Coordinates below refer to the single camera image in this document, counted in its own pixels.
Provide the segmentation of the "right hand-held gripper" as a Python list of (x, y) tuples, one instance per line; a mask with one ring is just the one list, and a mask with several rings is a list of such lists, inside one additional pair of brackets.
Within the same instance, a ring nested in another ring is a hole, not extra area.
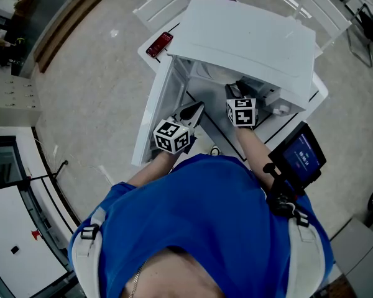
[(226, 110), (234, 127), (254, 127), (258, 120), (256, 99), (261, 82), (239, 80), (225, 85)]

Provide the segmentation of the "black whiteboard stand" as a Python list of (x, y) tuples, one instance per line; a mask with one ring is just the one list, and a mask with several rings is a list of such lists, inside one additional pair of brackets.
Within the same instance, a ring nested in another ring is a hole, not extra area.
[(32, 181), (37, 181), (37, 180), (43, 181), (45, 178), (53, 179), (56, 181), (63, 167), (67, 165), (68, 165), (68, 160), (65, 160), (61, 163), (60, 167), (57, 169), (56, 172), (52, 173), (51, 171), (49, 171), (46, 175), (37, 176), (37, 177), (27, 176), (25, 179), (21, 179), (20, 181), (16, 182), (16, 185), (26, 185), (26, 184), (30, 184)]

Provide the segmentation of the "metal frame chair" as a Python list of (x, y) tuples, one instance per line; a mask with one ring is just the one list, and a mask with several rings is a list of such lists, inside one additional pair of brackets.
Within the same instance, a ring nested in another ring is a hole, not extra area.
[[(348, 38), (349, 51), (366, 67), (373, 67), (373, 56), (371, 45), (373, 45), (373, 13), (369, 6), (363, 3), (362, 6), (353, 15), (351, 20), (356, 20), (359, 24), (351, 24), (351, 28), (346, 30)], [(361, 57), (352, 47), (351, 33), (354, 33), (358, 40), (361, 41), (364, 48), (367, 50), (368, 60)]]

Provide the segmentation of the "wooden step platform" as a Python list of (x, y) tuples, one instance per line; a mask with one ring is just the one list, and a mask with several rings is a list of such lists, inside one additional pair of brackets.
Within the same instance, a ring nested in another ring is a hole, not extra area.
[(102, 0), (68, 0), (54, 17), (33, 52), (34, 61), (41, 73), (46, 72), (55, 55), (81, 21)]

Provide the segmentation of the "person's left forearm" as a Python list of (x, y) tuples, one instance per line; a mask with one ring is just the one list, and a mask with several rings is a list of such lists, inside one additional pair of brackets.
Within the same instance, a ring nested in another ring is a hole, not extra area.
[(160, 152), (148, 165), (133, 175), (127, 183), (134, 187), (141, 187), (168, 175), (181, 154), (181, 152), (176, 154), (166, 151)]

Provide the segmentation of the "dark glass window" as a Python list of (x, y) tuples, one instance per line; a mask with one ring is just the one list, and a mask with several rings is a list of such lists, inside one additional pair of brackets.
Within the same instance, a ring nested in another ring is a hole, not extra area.
[(15, 136), (0, 136), (0, 189), (27, 178)]

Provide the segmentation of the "smartphone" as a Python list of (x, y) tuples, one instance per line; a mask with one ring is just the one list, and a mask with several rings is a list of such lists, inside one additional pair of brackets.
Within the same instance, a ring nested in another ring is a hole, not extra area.
[(145, 51), (151, 58), (156, 58), (165, 47), (172, 41), (173, 35), (163, 32)]

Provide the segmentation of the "person's blue shirt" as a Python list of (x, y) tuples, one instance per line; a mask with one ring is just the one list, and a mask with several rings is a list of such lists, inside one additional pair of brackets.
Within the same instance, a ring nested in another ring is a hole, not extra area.
[(158, 252), (192, 255), (226, 298), (309, 298), (333, 253), (307, 196), (308, 226), (274, 214), (254, 173), (230, 156), (196, 155), (141, 187), (121, 182), (78, 227), (68, 249), (88, 298), (119, 298)]

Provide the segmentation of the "whiteboard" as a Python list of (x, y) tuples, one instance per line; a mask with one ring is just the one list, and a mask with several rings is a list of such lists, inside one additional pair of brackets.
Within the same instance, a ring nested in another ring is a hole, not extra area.
[(16, 298), (30, 298), (67, 273), (45, 241), (34, 240), (36, 229), (18, 188), (0, 189), (0, 277)]

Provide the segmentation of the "person's right forearm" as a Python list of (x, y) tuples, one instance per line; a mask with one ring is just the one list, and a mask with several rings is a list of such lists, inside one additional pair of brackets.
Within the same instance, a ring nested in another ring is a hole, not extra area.
[(269, 192), (274, 178), (264, 172), (264, 166), (270, 163), (270, 150), (251, 129), (236, 127), (235, 133), (251, 171), (260, 181), (263, 190)]

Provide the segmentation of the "cardboard boxes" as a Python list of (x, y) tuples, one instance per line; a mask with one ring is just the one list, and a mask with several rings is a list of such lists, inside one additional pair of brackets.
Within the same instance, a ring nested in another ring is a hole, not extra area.
[(14, 16), (25, 17), (32, 7), (34, 0), (17, 0), (14, 4)]

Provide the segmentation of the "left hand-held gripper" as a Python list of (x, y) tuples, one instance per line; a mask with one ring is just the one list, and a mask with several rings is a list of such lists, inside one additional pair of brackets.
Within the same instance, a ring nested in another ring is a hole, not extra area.
[(203, 101), (182, 105), (156, 126), (153, 137), (156, 147), (171, 154), (187, 153), (195, 141), (195, 129), (205, 112)]

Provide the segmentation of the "grey locker cabinet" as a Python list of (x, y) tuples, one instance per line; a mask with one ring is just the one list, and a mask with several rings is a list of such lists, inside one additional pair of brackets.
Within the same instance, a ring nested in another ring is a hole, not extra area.
[(41, 113), (34, 82), (0, 69), (0, 127), (34, 127)]

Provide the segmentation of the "person's bare neck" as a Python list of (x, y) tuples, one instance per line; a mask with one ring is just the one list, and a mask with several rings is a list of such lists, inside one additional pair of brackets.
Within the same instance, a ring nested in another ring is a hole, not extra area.
[(166, 248), (133, 275), (119, 298), (226, 298), (192, 255)]

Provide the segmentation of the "coat rack with clothes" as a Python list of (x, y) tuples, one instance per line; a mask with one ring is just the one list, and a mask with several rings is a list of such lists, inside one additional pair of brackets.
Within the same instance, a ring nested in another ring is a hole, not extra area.
[(0, 73), (19, 76), (26, 53), (25, 39), (19, 37), (10, 43), (0, 37)]

